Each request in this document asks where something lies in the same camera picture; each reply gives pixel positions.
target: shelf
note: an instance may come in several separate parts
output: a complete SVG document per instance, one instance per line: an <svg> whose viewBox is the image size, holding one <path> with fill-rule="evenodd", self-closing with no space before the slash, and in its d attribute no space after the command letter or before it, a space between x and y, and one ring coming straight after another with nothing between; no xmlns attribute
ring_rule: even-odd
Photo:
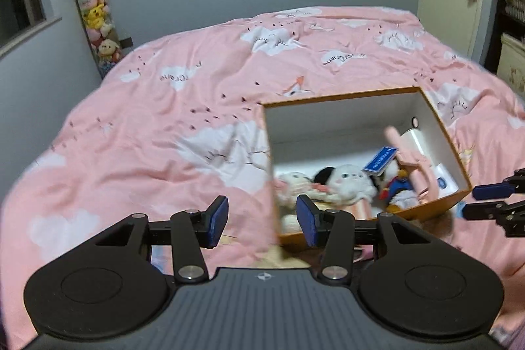
<svg viewBox="0 0 525 350"><path fill-rule="evenodd" d="M504 15L505 17L509 18L510 20L515 21L516 23L520 24L521 26L525 27L525 21L518 20L517 18L513 17L512 15L510 15L507 11L500 10L499 13L501 15Z"/></svg>

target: pink toy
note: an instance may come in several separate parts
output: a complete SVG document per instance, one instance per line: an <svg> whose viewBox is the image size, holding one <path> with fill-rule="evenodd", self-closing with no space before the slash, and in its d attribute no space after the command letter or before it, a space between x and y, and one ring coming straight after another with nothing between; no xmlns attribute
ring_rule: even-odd
<svg viewBox="0 0 525 350"><path fill-rule="evenodd" d="M393 126L385 128L385 137L397 148L397 162L409 173L419 202L427 203L438 199L437 178L430 167L429 159L418 151L407 149L401 135Z"/></svg>

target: cardboard box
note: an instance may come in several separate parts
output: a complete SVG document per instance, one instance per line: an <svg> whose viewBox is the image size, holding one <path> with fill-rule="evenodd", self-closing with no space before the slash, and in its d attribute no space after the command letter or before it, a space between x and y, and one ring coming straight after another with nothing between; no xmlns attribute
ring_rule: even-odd
<svg viewBox="0 0 525 350"><path fill-rule="evenodd" d="M384 129L392 125L407 146L418 149L434 166L444 166L458 186L451 195L398 215L424 221L444 213L472 191L445 127L420 88L291 99L265 104L264 115L274 177L288 172L313 177L327 166L344 164L364 167L388 145ZM280 243L289 250L305 249L303 234L282 234L277 204L275 218Z"/></svg>

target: blue tag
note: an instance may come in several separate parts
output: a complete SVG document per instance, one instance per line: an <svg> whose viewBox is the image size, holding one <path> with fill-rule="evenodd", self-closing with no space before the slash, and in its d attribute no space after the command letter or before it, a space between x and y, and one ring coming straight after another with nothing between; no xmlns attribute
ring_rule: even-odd
<svg viewBox="0 0 525 350"><path fill-rule="evenodd" d="M363 168L363 171L368 175L381 175L396 153L397 149L393 147L383 147L368 165Z"/></svg>

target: pink bedsheet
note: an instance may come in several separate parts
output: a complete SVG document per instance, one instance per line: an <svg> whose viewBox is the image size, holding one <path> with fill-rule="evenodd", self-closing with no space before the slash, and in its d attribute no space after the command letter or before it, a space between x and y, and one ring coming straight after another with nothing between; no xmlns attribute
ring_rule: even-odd
<svg viewBox="0 0 525 350"><path fill-rule="evenodd" d="M473 184L525 166L521 102L404 11L301 8L135 49L4 201L1 301L11 348L35 335L22 300L29 276L130 213L165 220L226 195L229 237L205 251L211 270L248 266L267 250L275 238L261 101L411 85L429 94ZM505 336L523 319L525 240L458 219L453 243L503 278Z"/></svg>

